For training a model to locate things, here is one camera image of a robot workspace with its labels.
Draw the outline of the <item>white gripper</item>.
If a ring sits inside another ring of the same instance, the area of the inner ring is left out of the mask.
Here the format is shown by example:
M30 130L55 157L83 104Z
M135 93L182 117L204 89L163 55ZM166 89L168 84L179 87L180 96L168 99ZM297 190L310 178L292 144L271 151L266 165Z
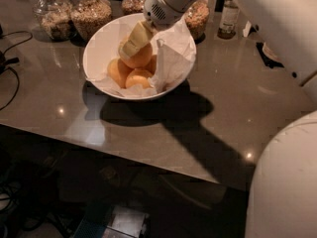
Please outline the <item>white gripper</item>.
M147 45L155 31L172 27L179 21L188 8L197 0L146 0L144 17L146 21L139 21L126 40L119 46L119 55L129 59Z

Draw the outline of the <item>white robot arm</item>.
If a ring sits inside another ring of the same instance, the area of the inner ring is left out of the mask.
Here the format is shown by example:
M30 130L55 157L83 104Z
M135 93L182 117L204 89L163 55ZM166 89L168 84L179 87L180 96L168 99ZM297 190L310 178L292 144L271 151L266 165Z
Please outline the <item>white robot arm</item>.
M129 58L155 32L174 25L196 0L146 0L144 22L120 49ZM233 0L283 70L248 68L240 79L248 92L275 95L262 106L277 115L290 106L316 104L316 0ZM300 116L273 136L258 156L250 187L245 238L317 238L317 118Z

